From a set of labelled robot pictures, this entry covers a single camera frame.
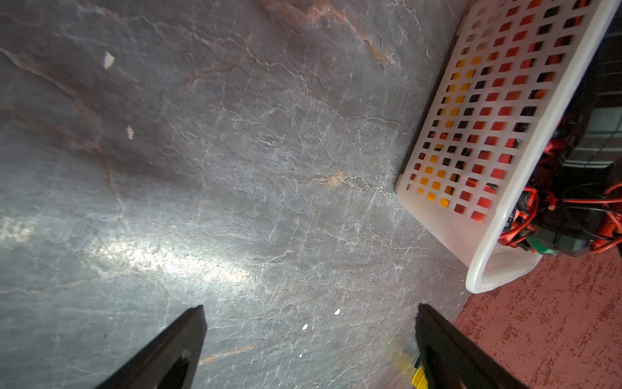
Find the dark green multimeter top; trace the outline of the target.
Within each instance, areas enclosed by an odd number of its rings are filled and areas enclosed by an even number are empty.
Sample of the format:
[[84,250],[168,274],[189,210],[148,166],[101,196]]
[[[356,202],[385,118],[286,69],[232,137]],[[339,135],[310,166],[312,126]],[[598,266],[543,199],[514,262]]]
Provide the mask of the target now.
[[611,241],[598,231],[604,216],[603,212],[580,209],[542,212],[529,224],[526,242],[539,254],[581,256],[593,244]]

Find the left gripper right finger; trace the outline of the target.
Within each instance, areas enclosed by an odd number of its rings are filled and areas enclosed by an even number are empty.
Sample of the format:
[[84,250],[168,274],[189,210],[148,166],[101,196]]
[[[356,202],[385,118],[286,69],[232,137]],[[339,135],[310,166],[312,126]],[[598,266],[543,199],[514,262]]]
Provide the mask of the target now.
[[429,304],[416,316],[420,369],[428,388],[524,388]]

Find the black small device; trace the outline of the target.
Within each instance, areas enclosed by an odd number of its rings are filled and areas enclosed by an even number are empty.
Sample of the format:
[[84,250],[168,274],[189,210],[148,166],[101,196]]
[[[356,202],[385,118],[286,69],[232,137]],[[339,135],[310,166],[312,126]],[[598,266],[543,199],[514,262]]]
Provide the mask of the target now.
[[621,14],[601,40],[567,114],[574,114],[576,139],[564,166],[605,169],[621,159]]

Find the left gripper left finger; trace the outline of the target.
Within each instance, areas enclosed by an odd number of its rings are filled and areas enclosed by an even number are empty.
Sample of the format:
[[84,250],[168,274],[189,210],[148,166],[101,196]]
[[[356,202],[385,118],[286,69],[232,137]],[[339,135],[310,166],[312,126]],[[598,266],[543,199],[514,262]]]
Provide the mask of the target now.
[[207,332],[203,306],[189,308],[99,388],[190,388]]

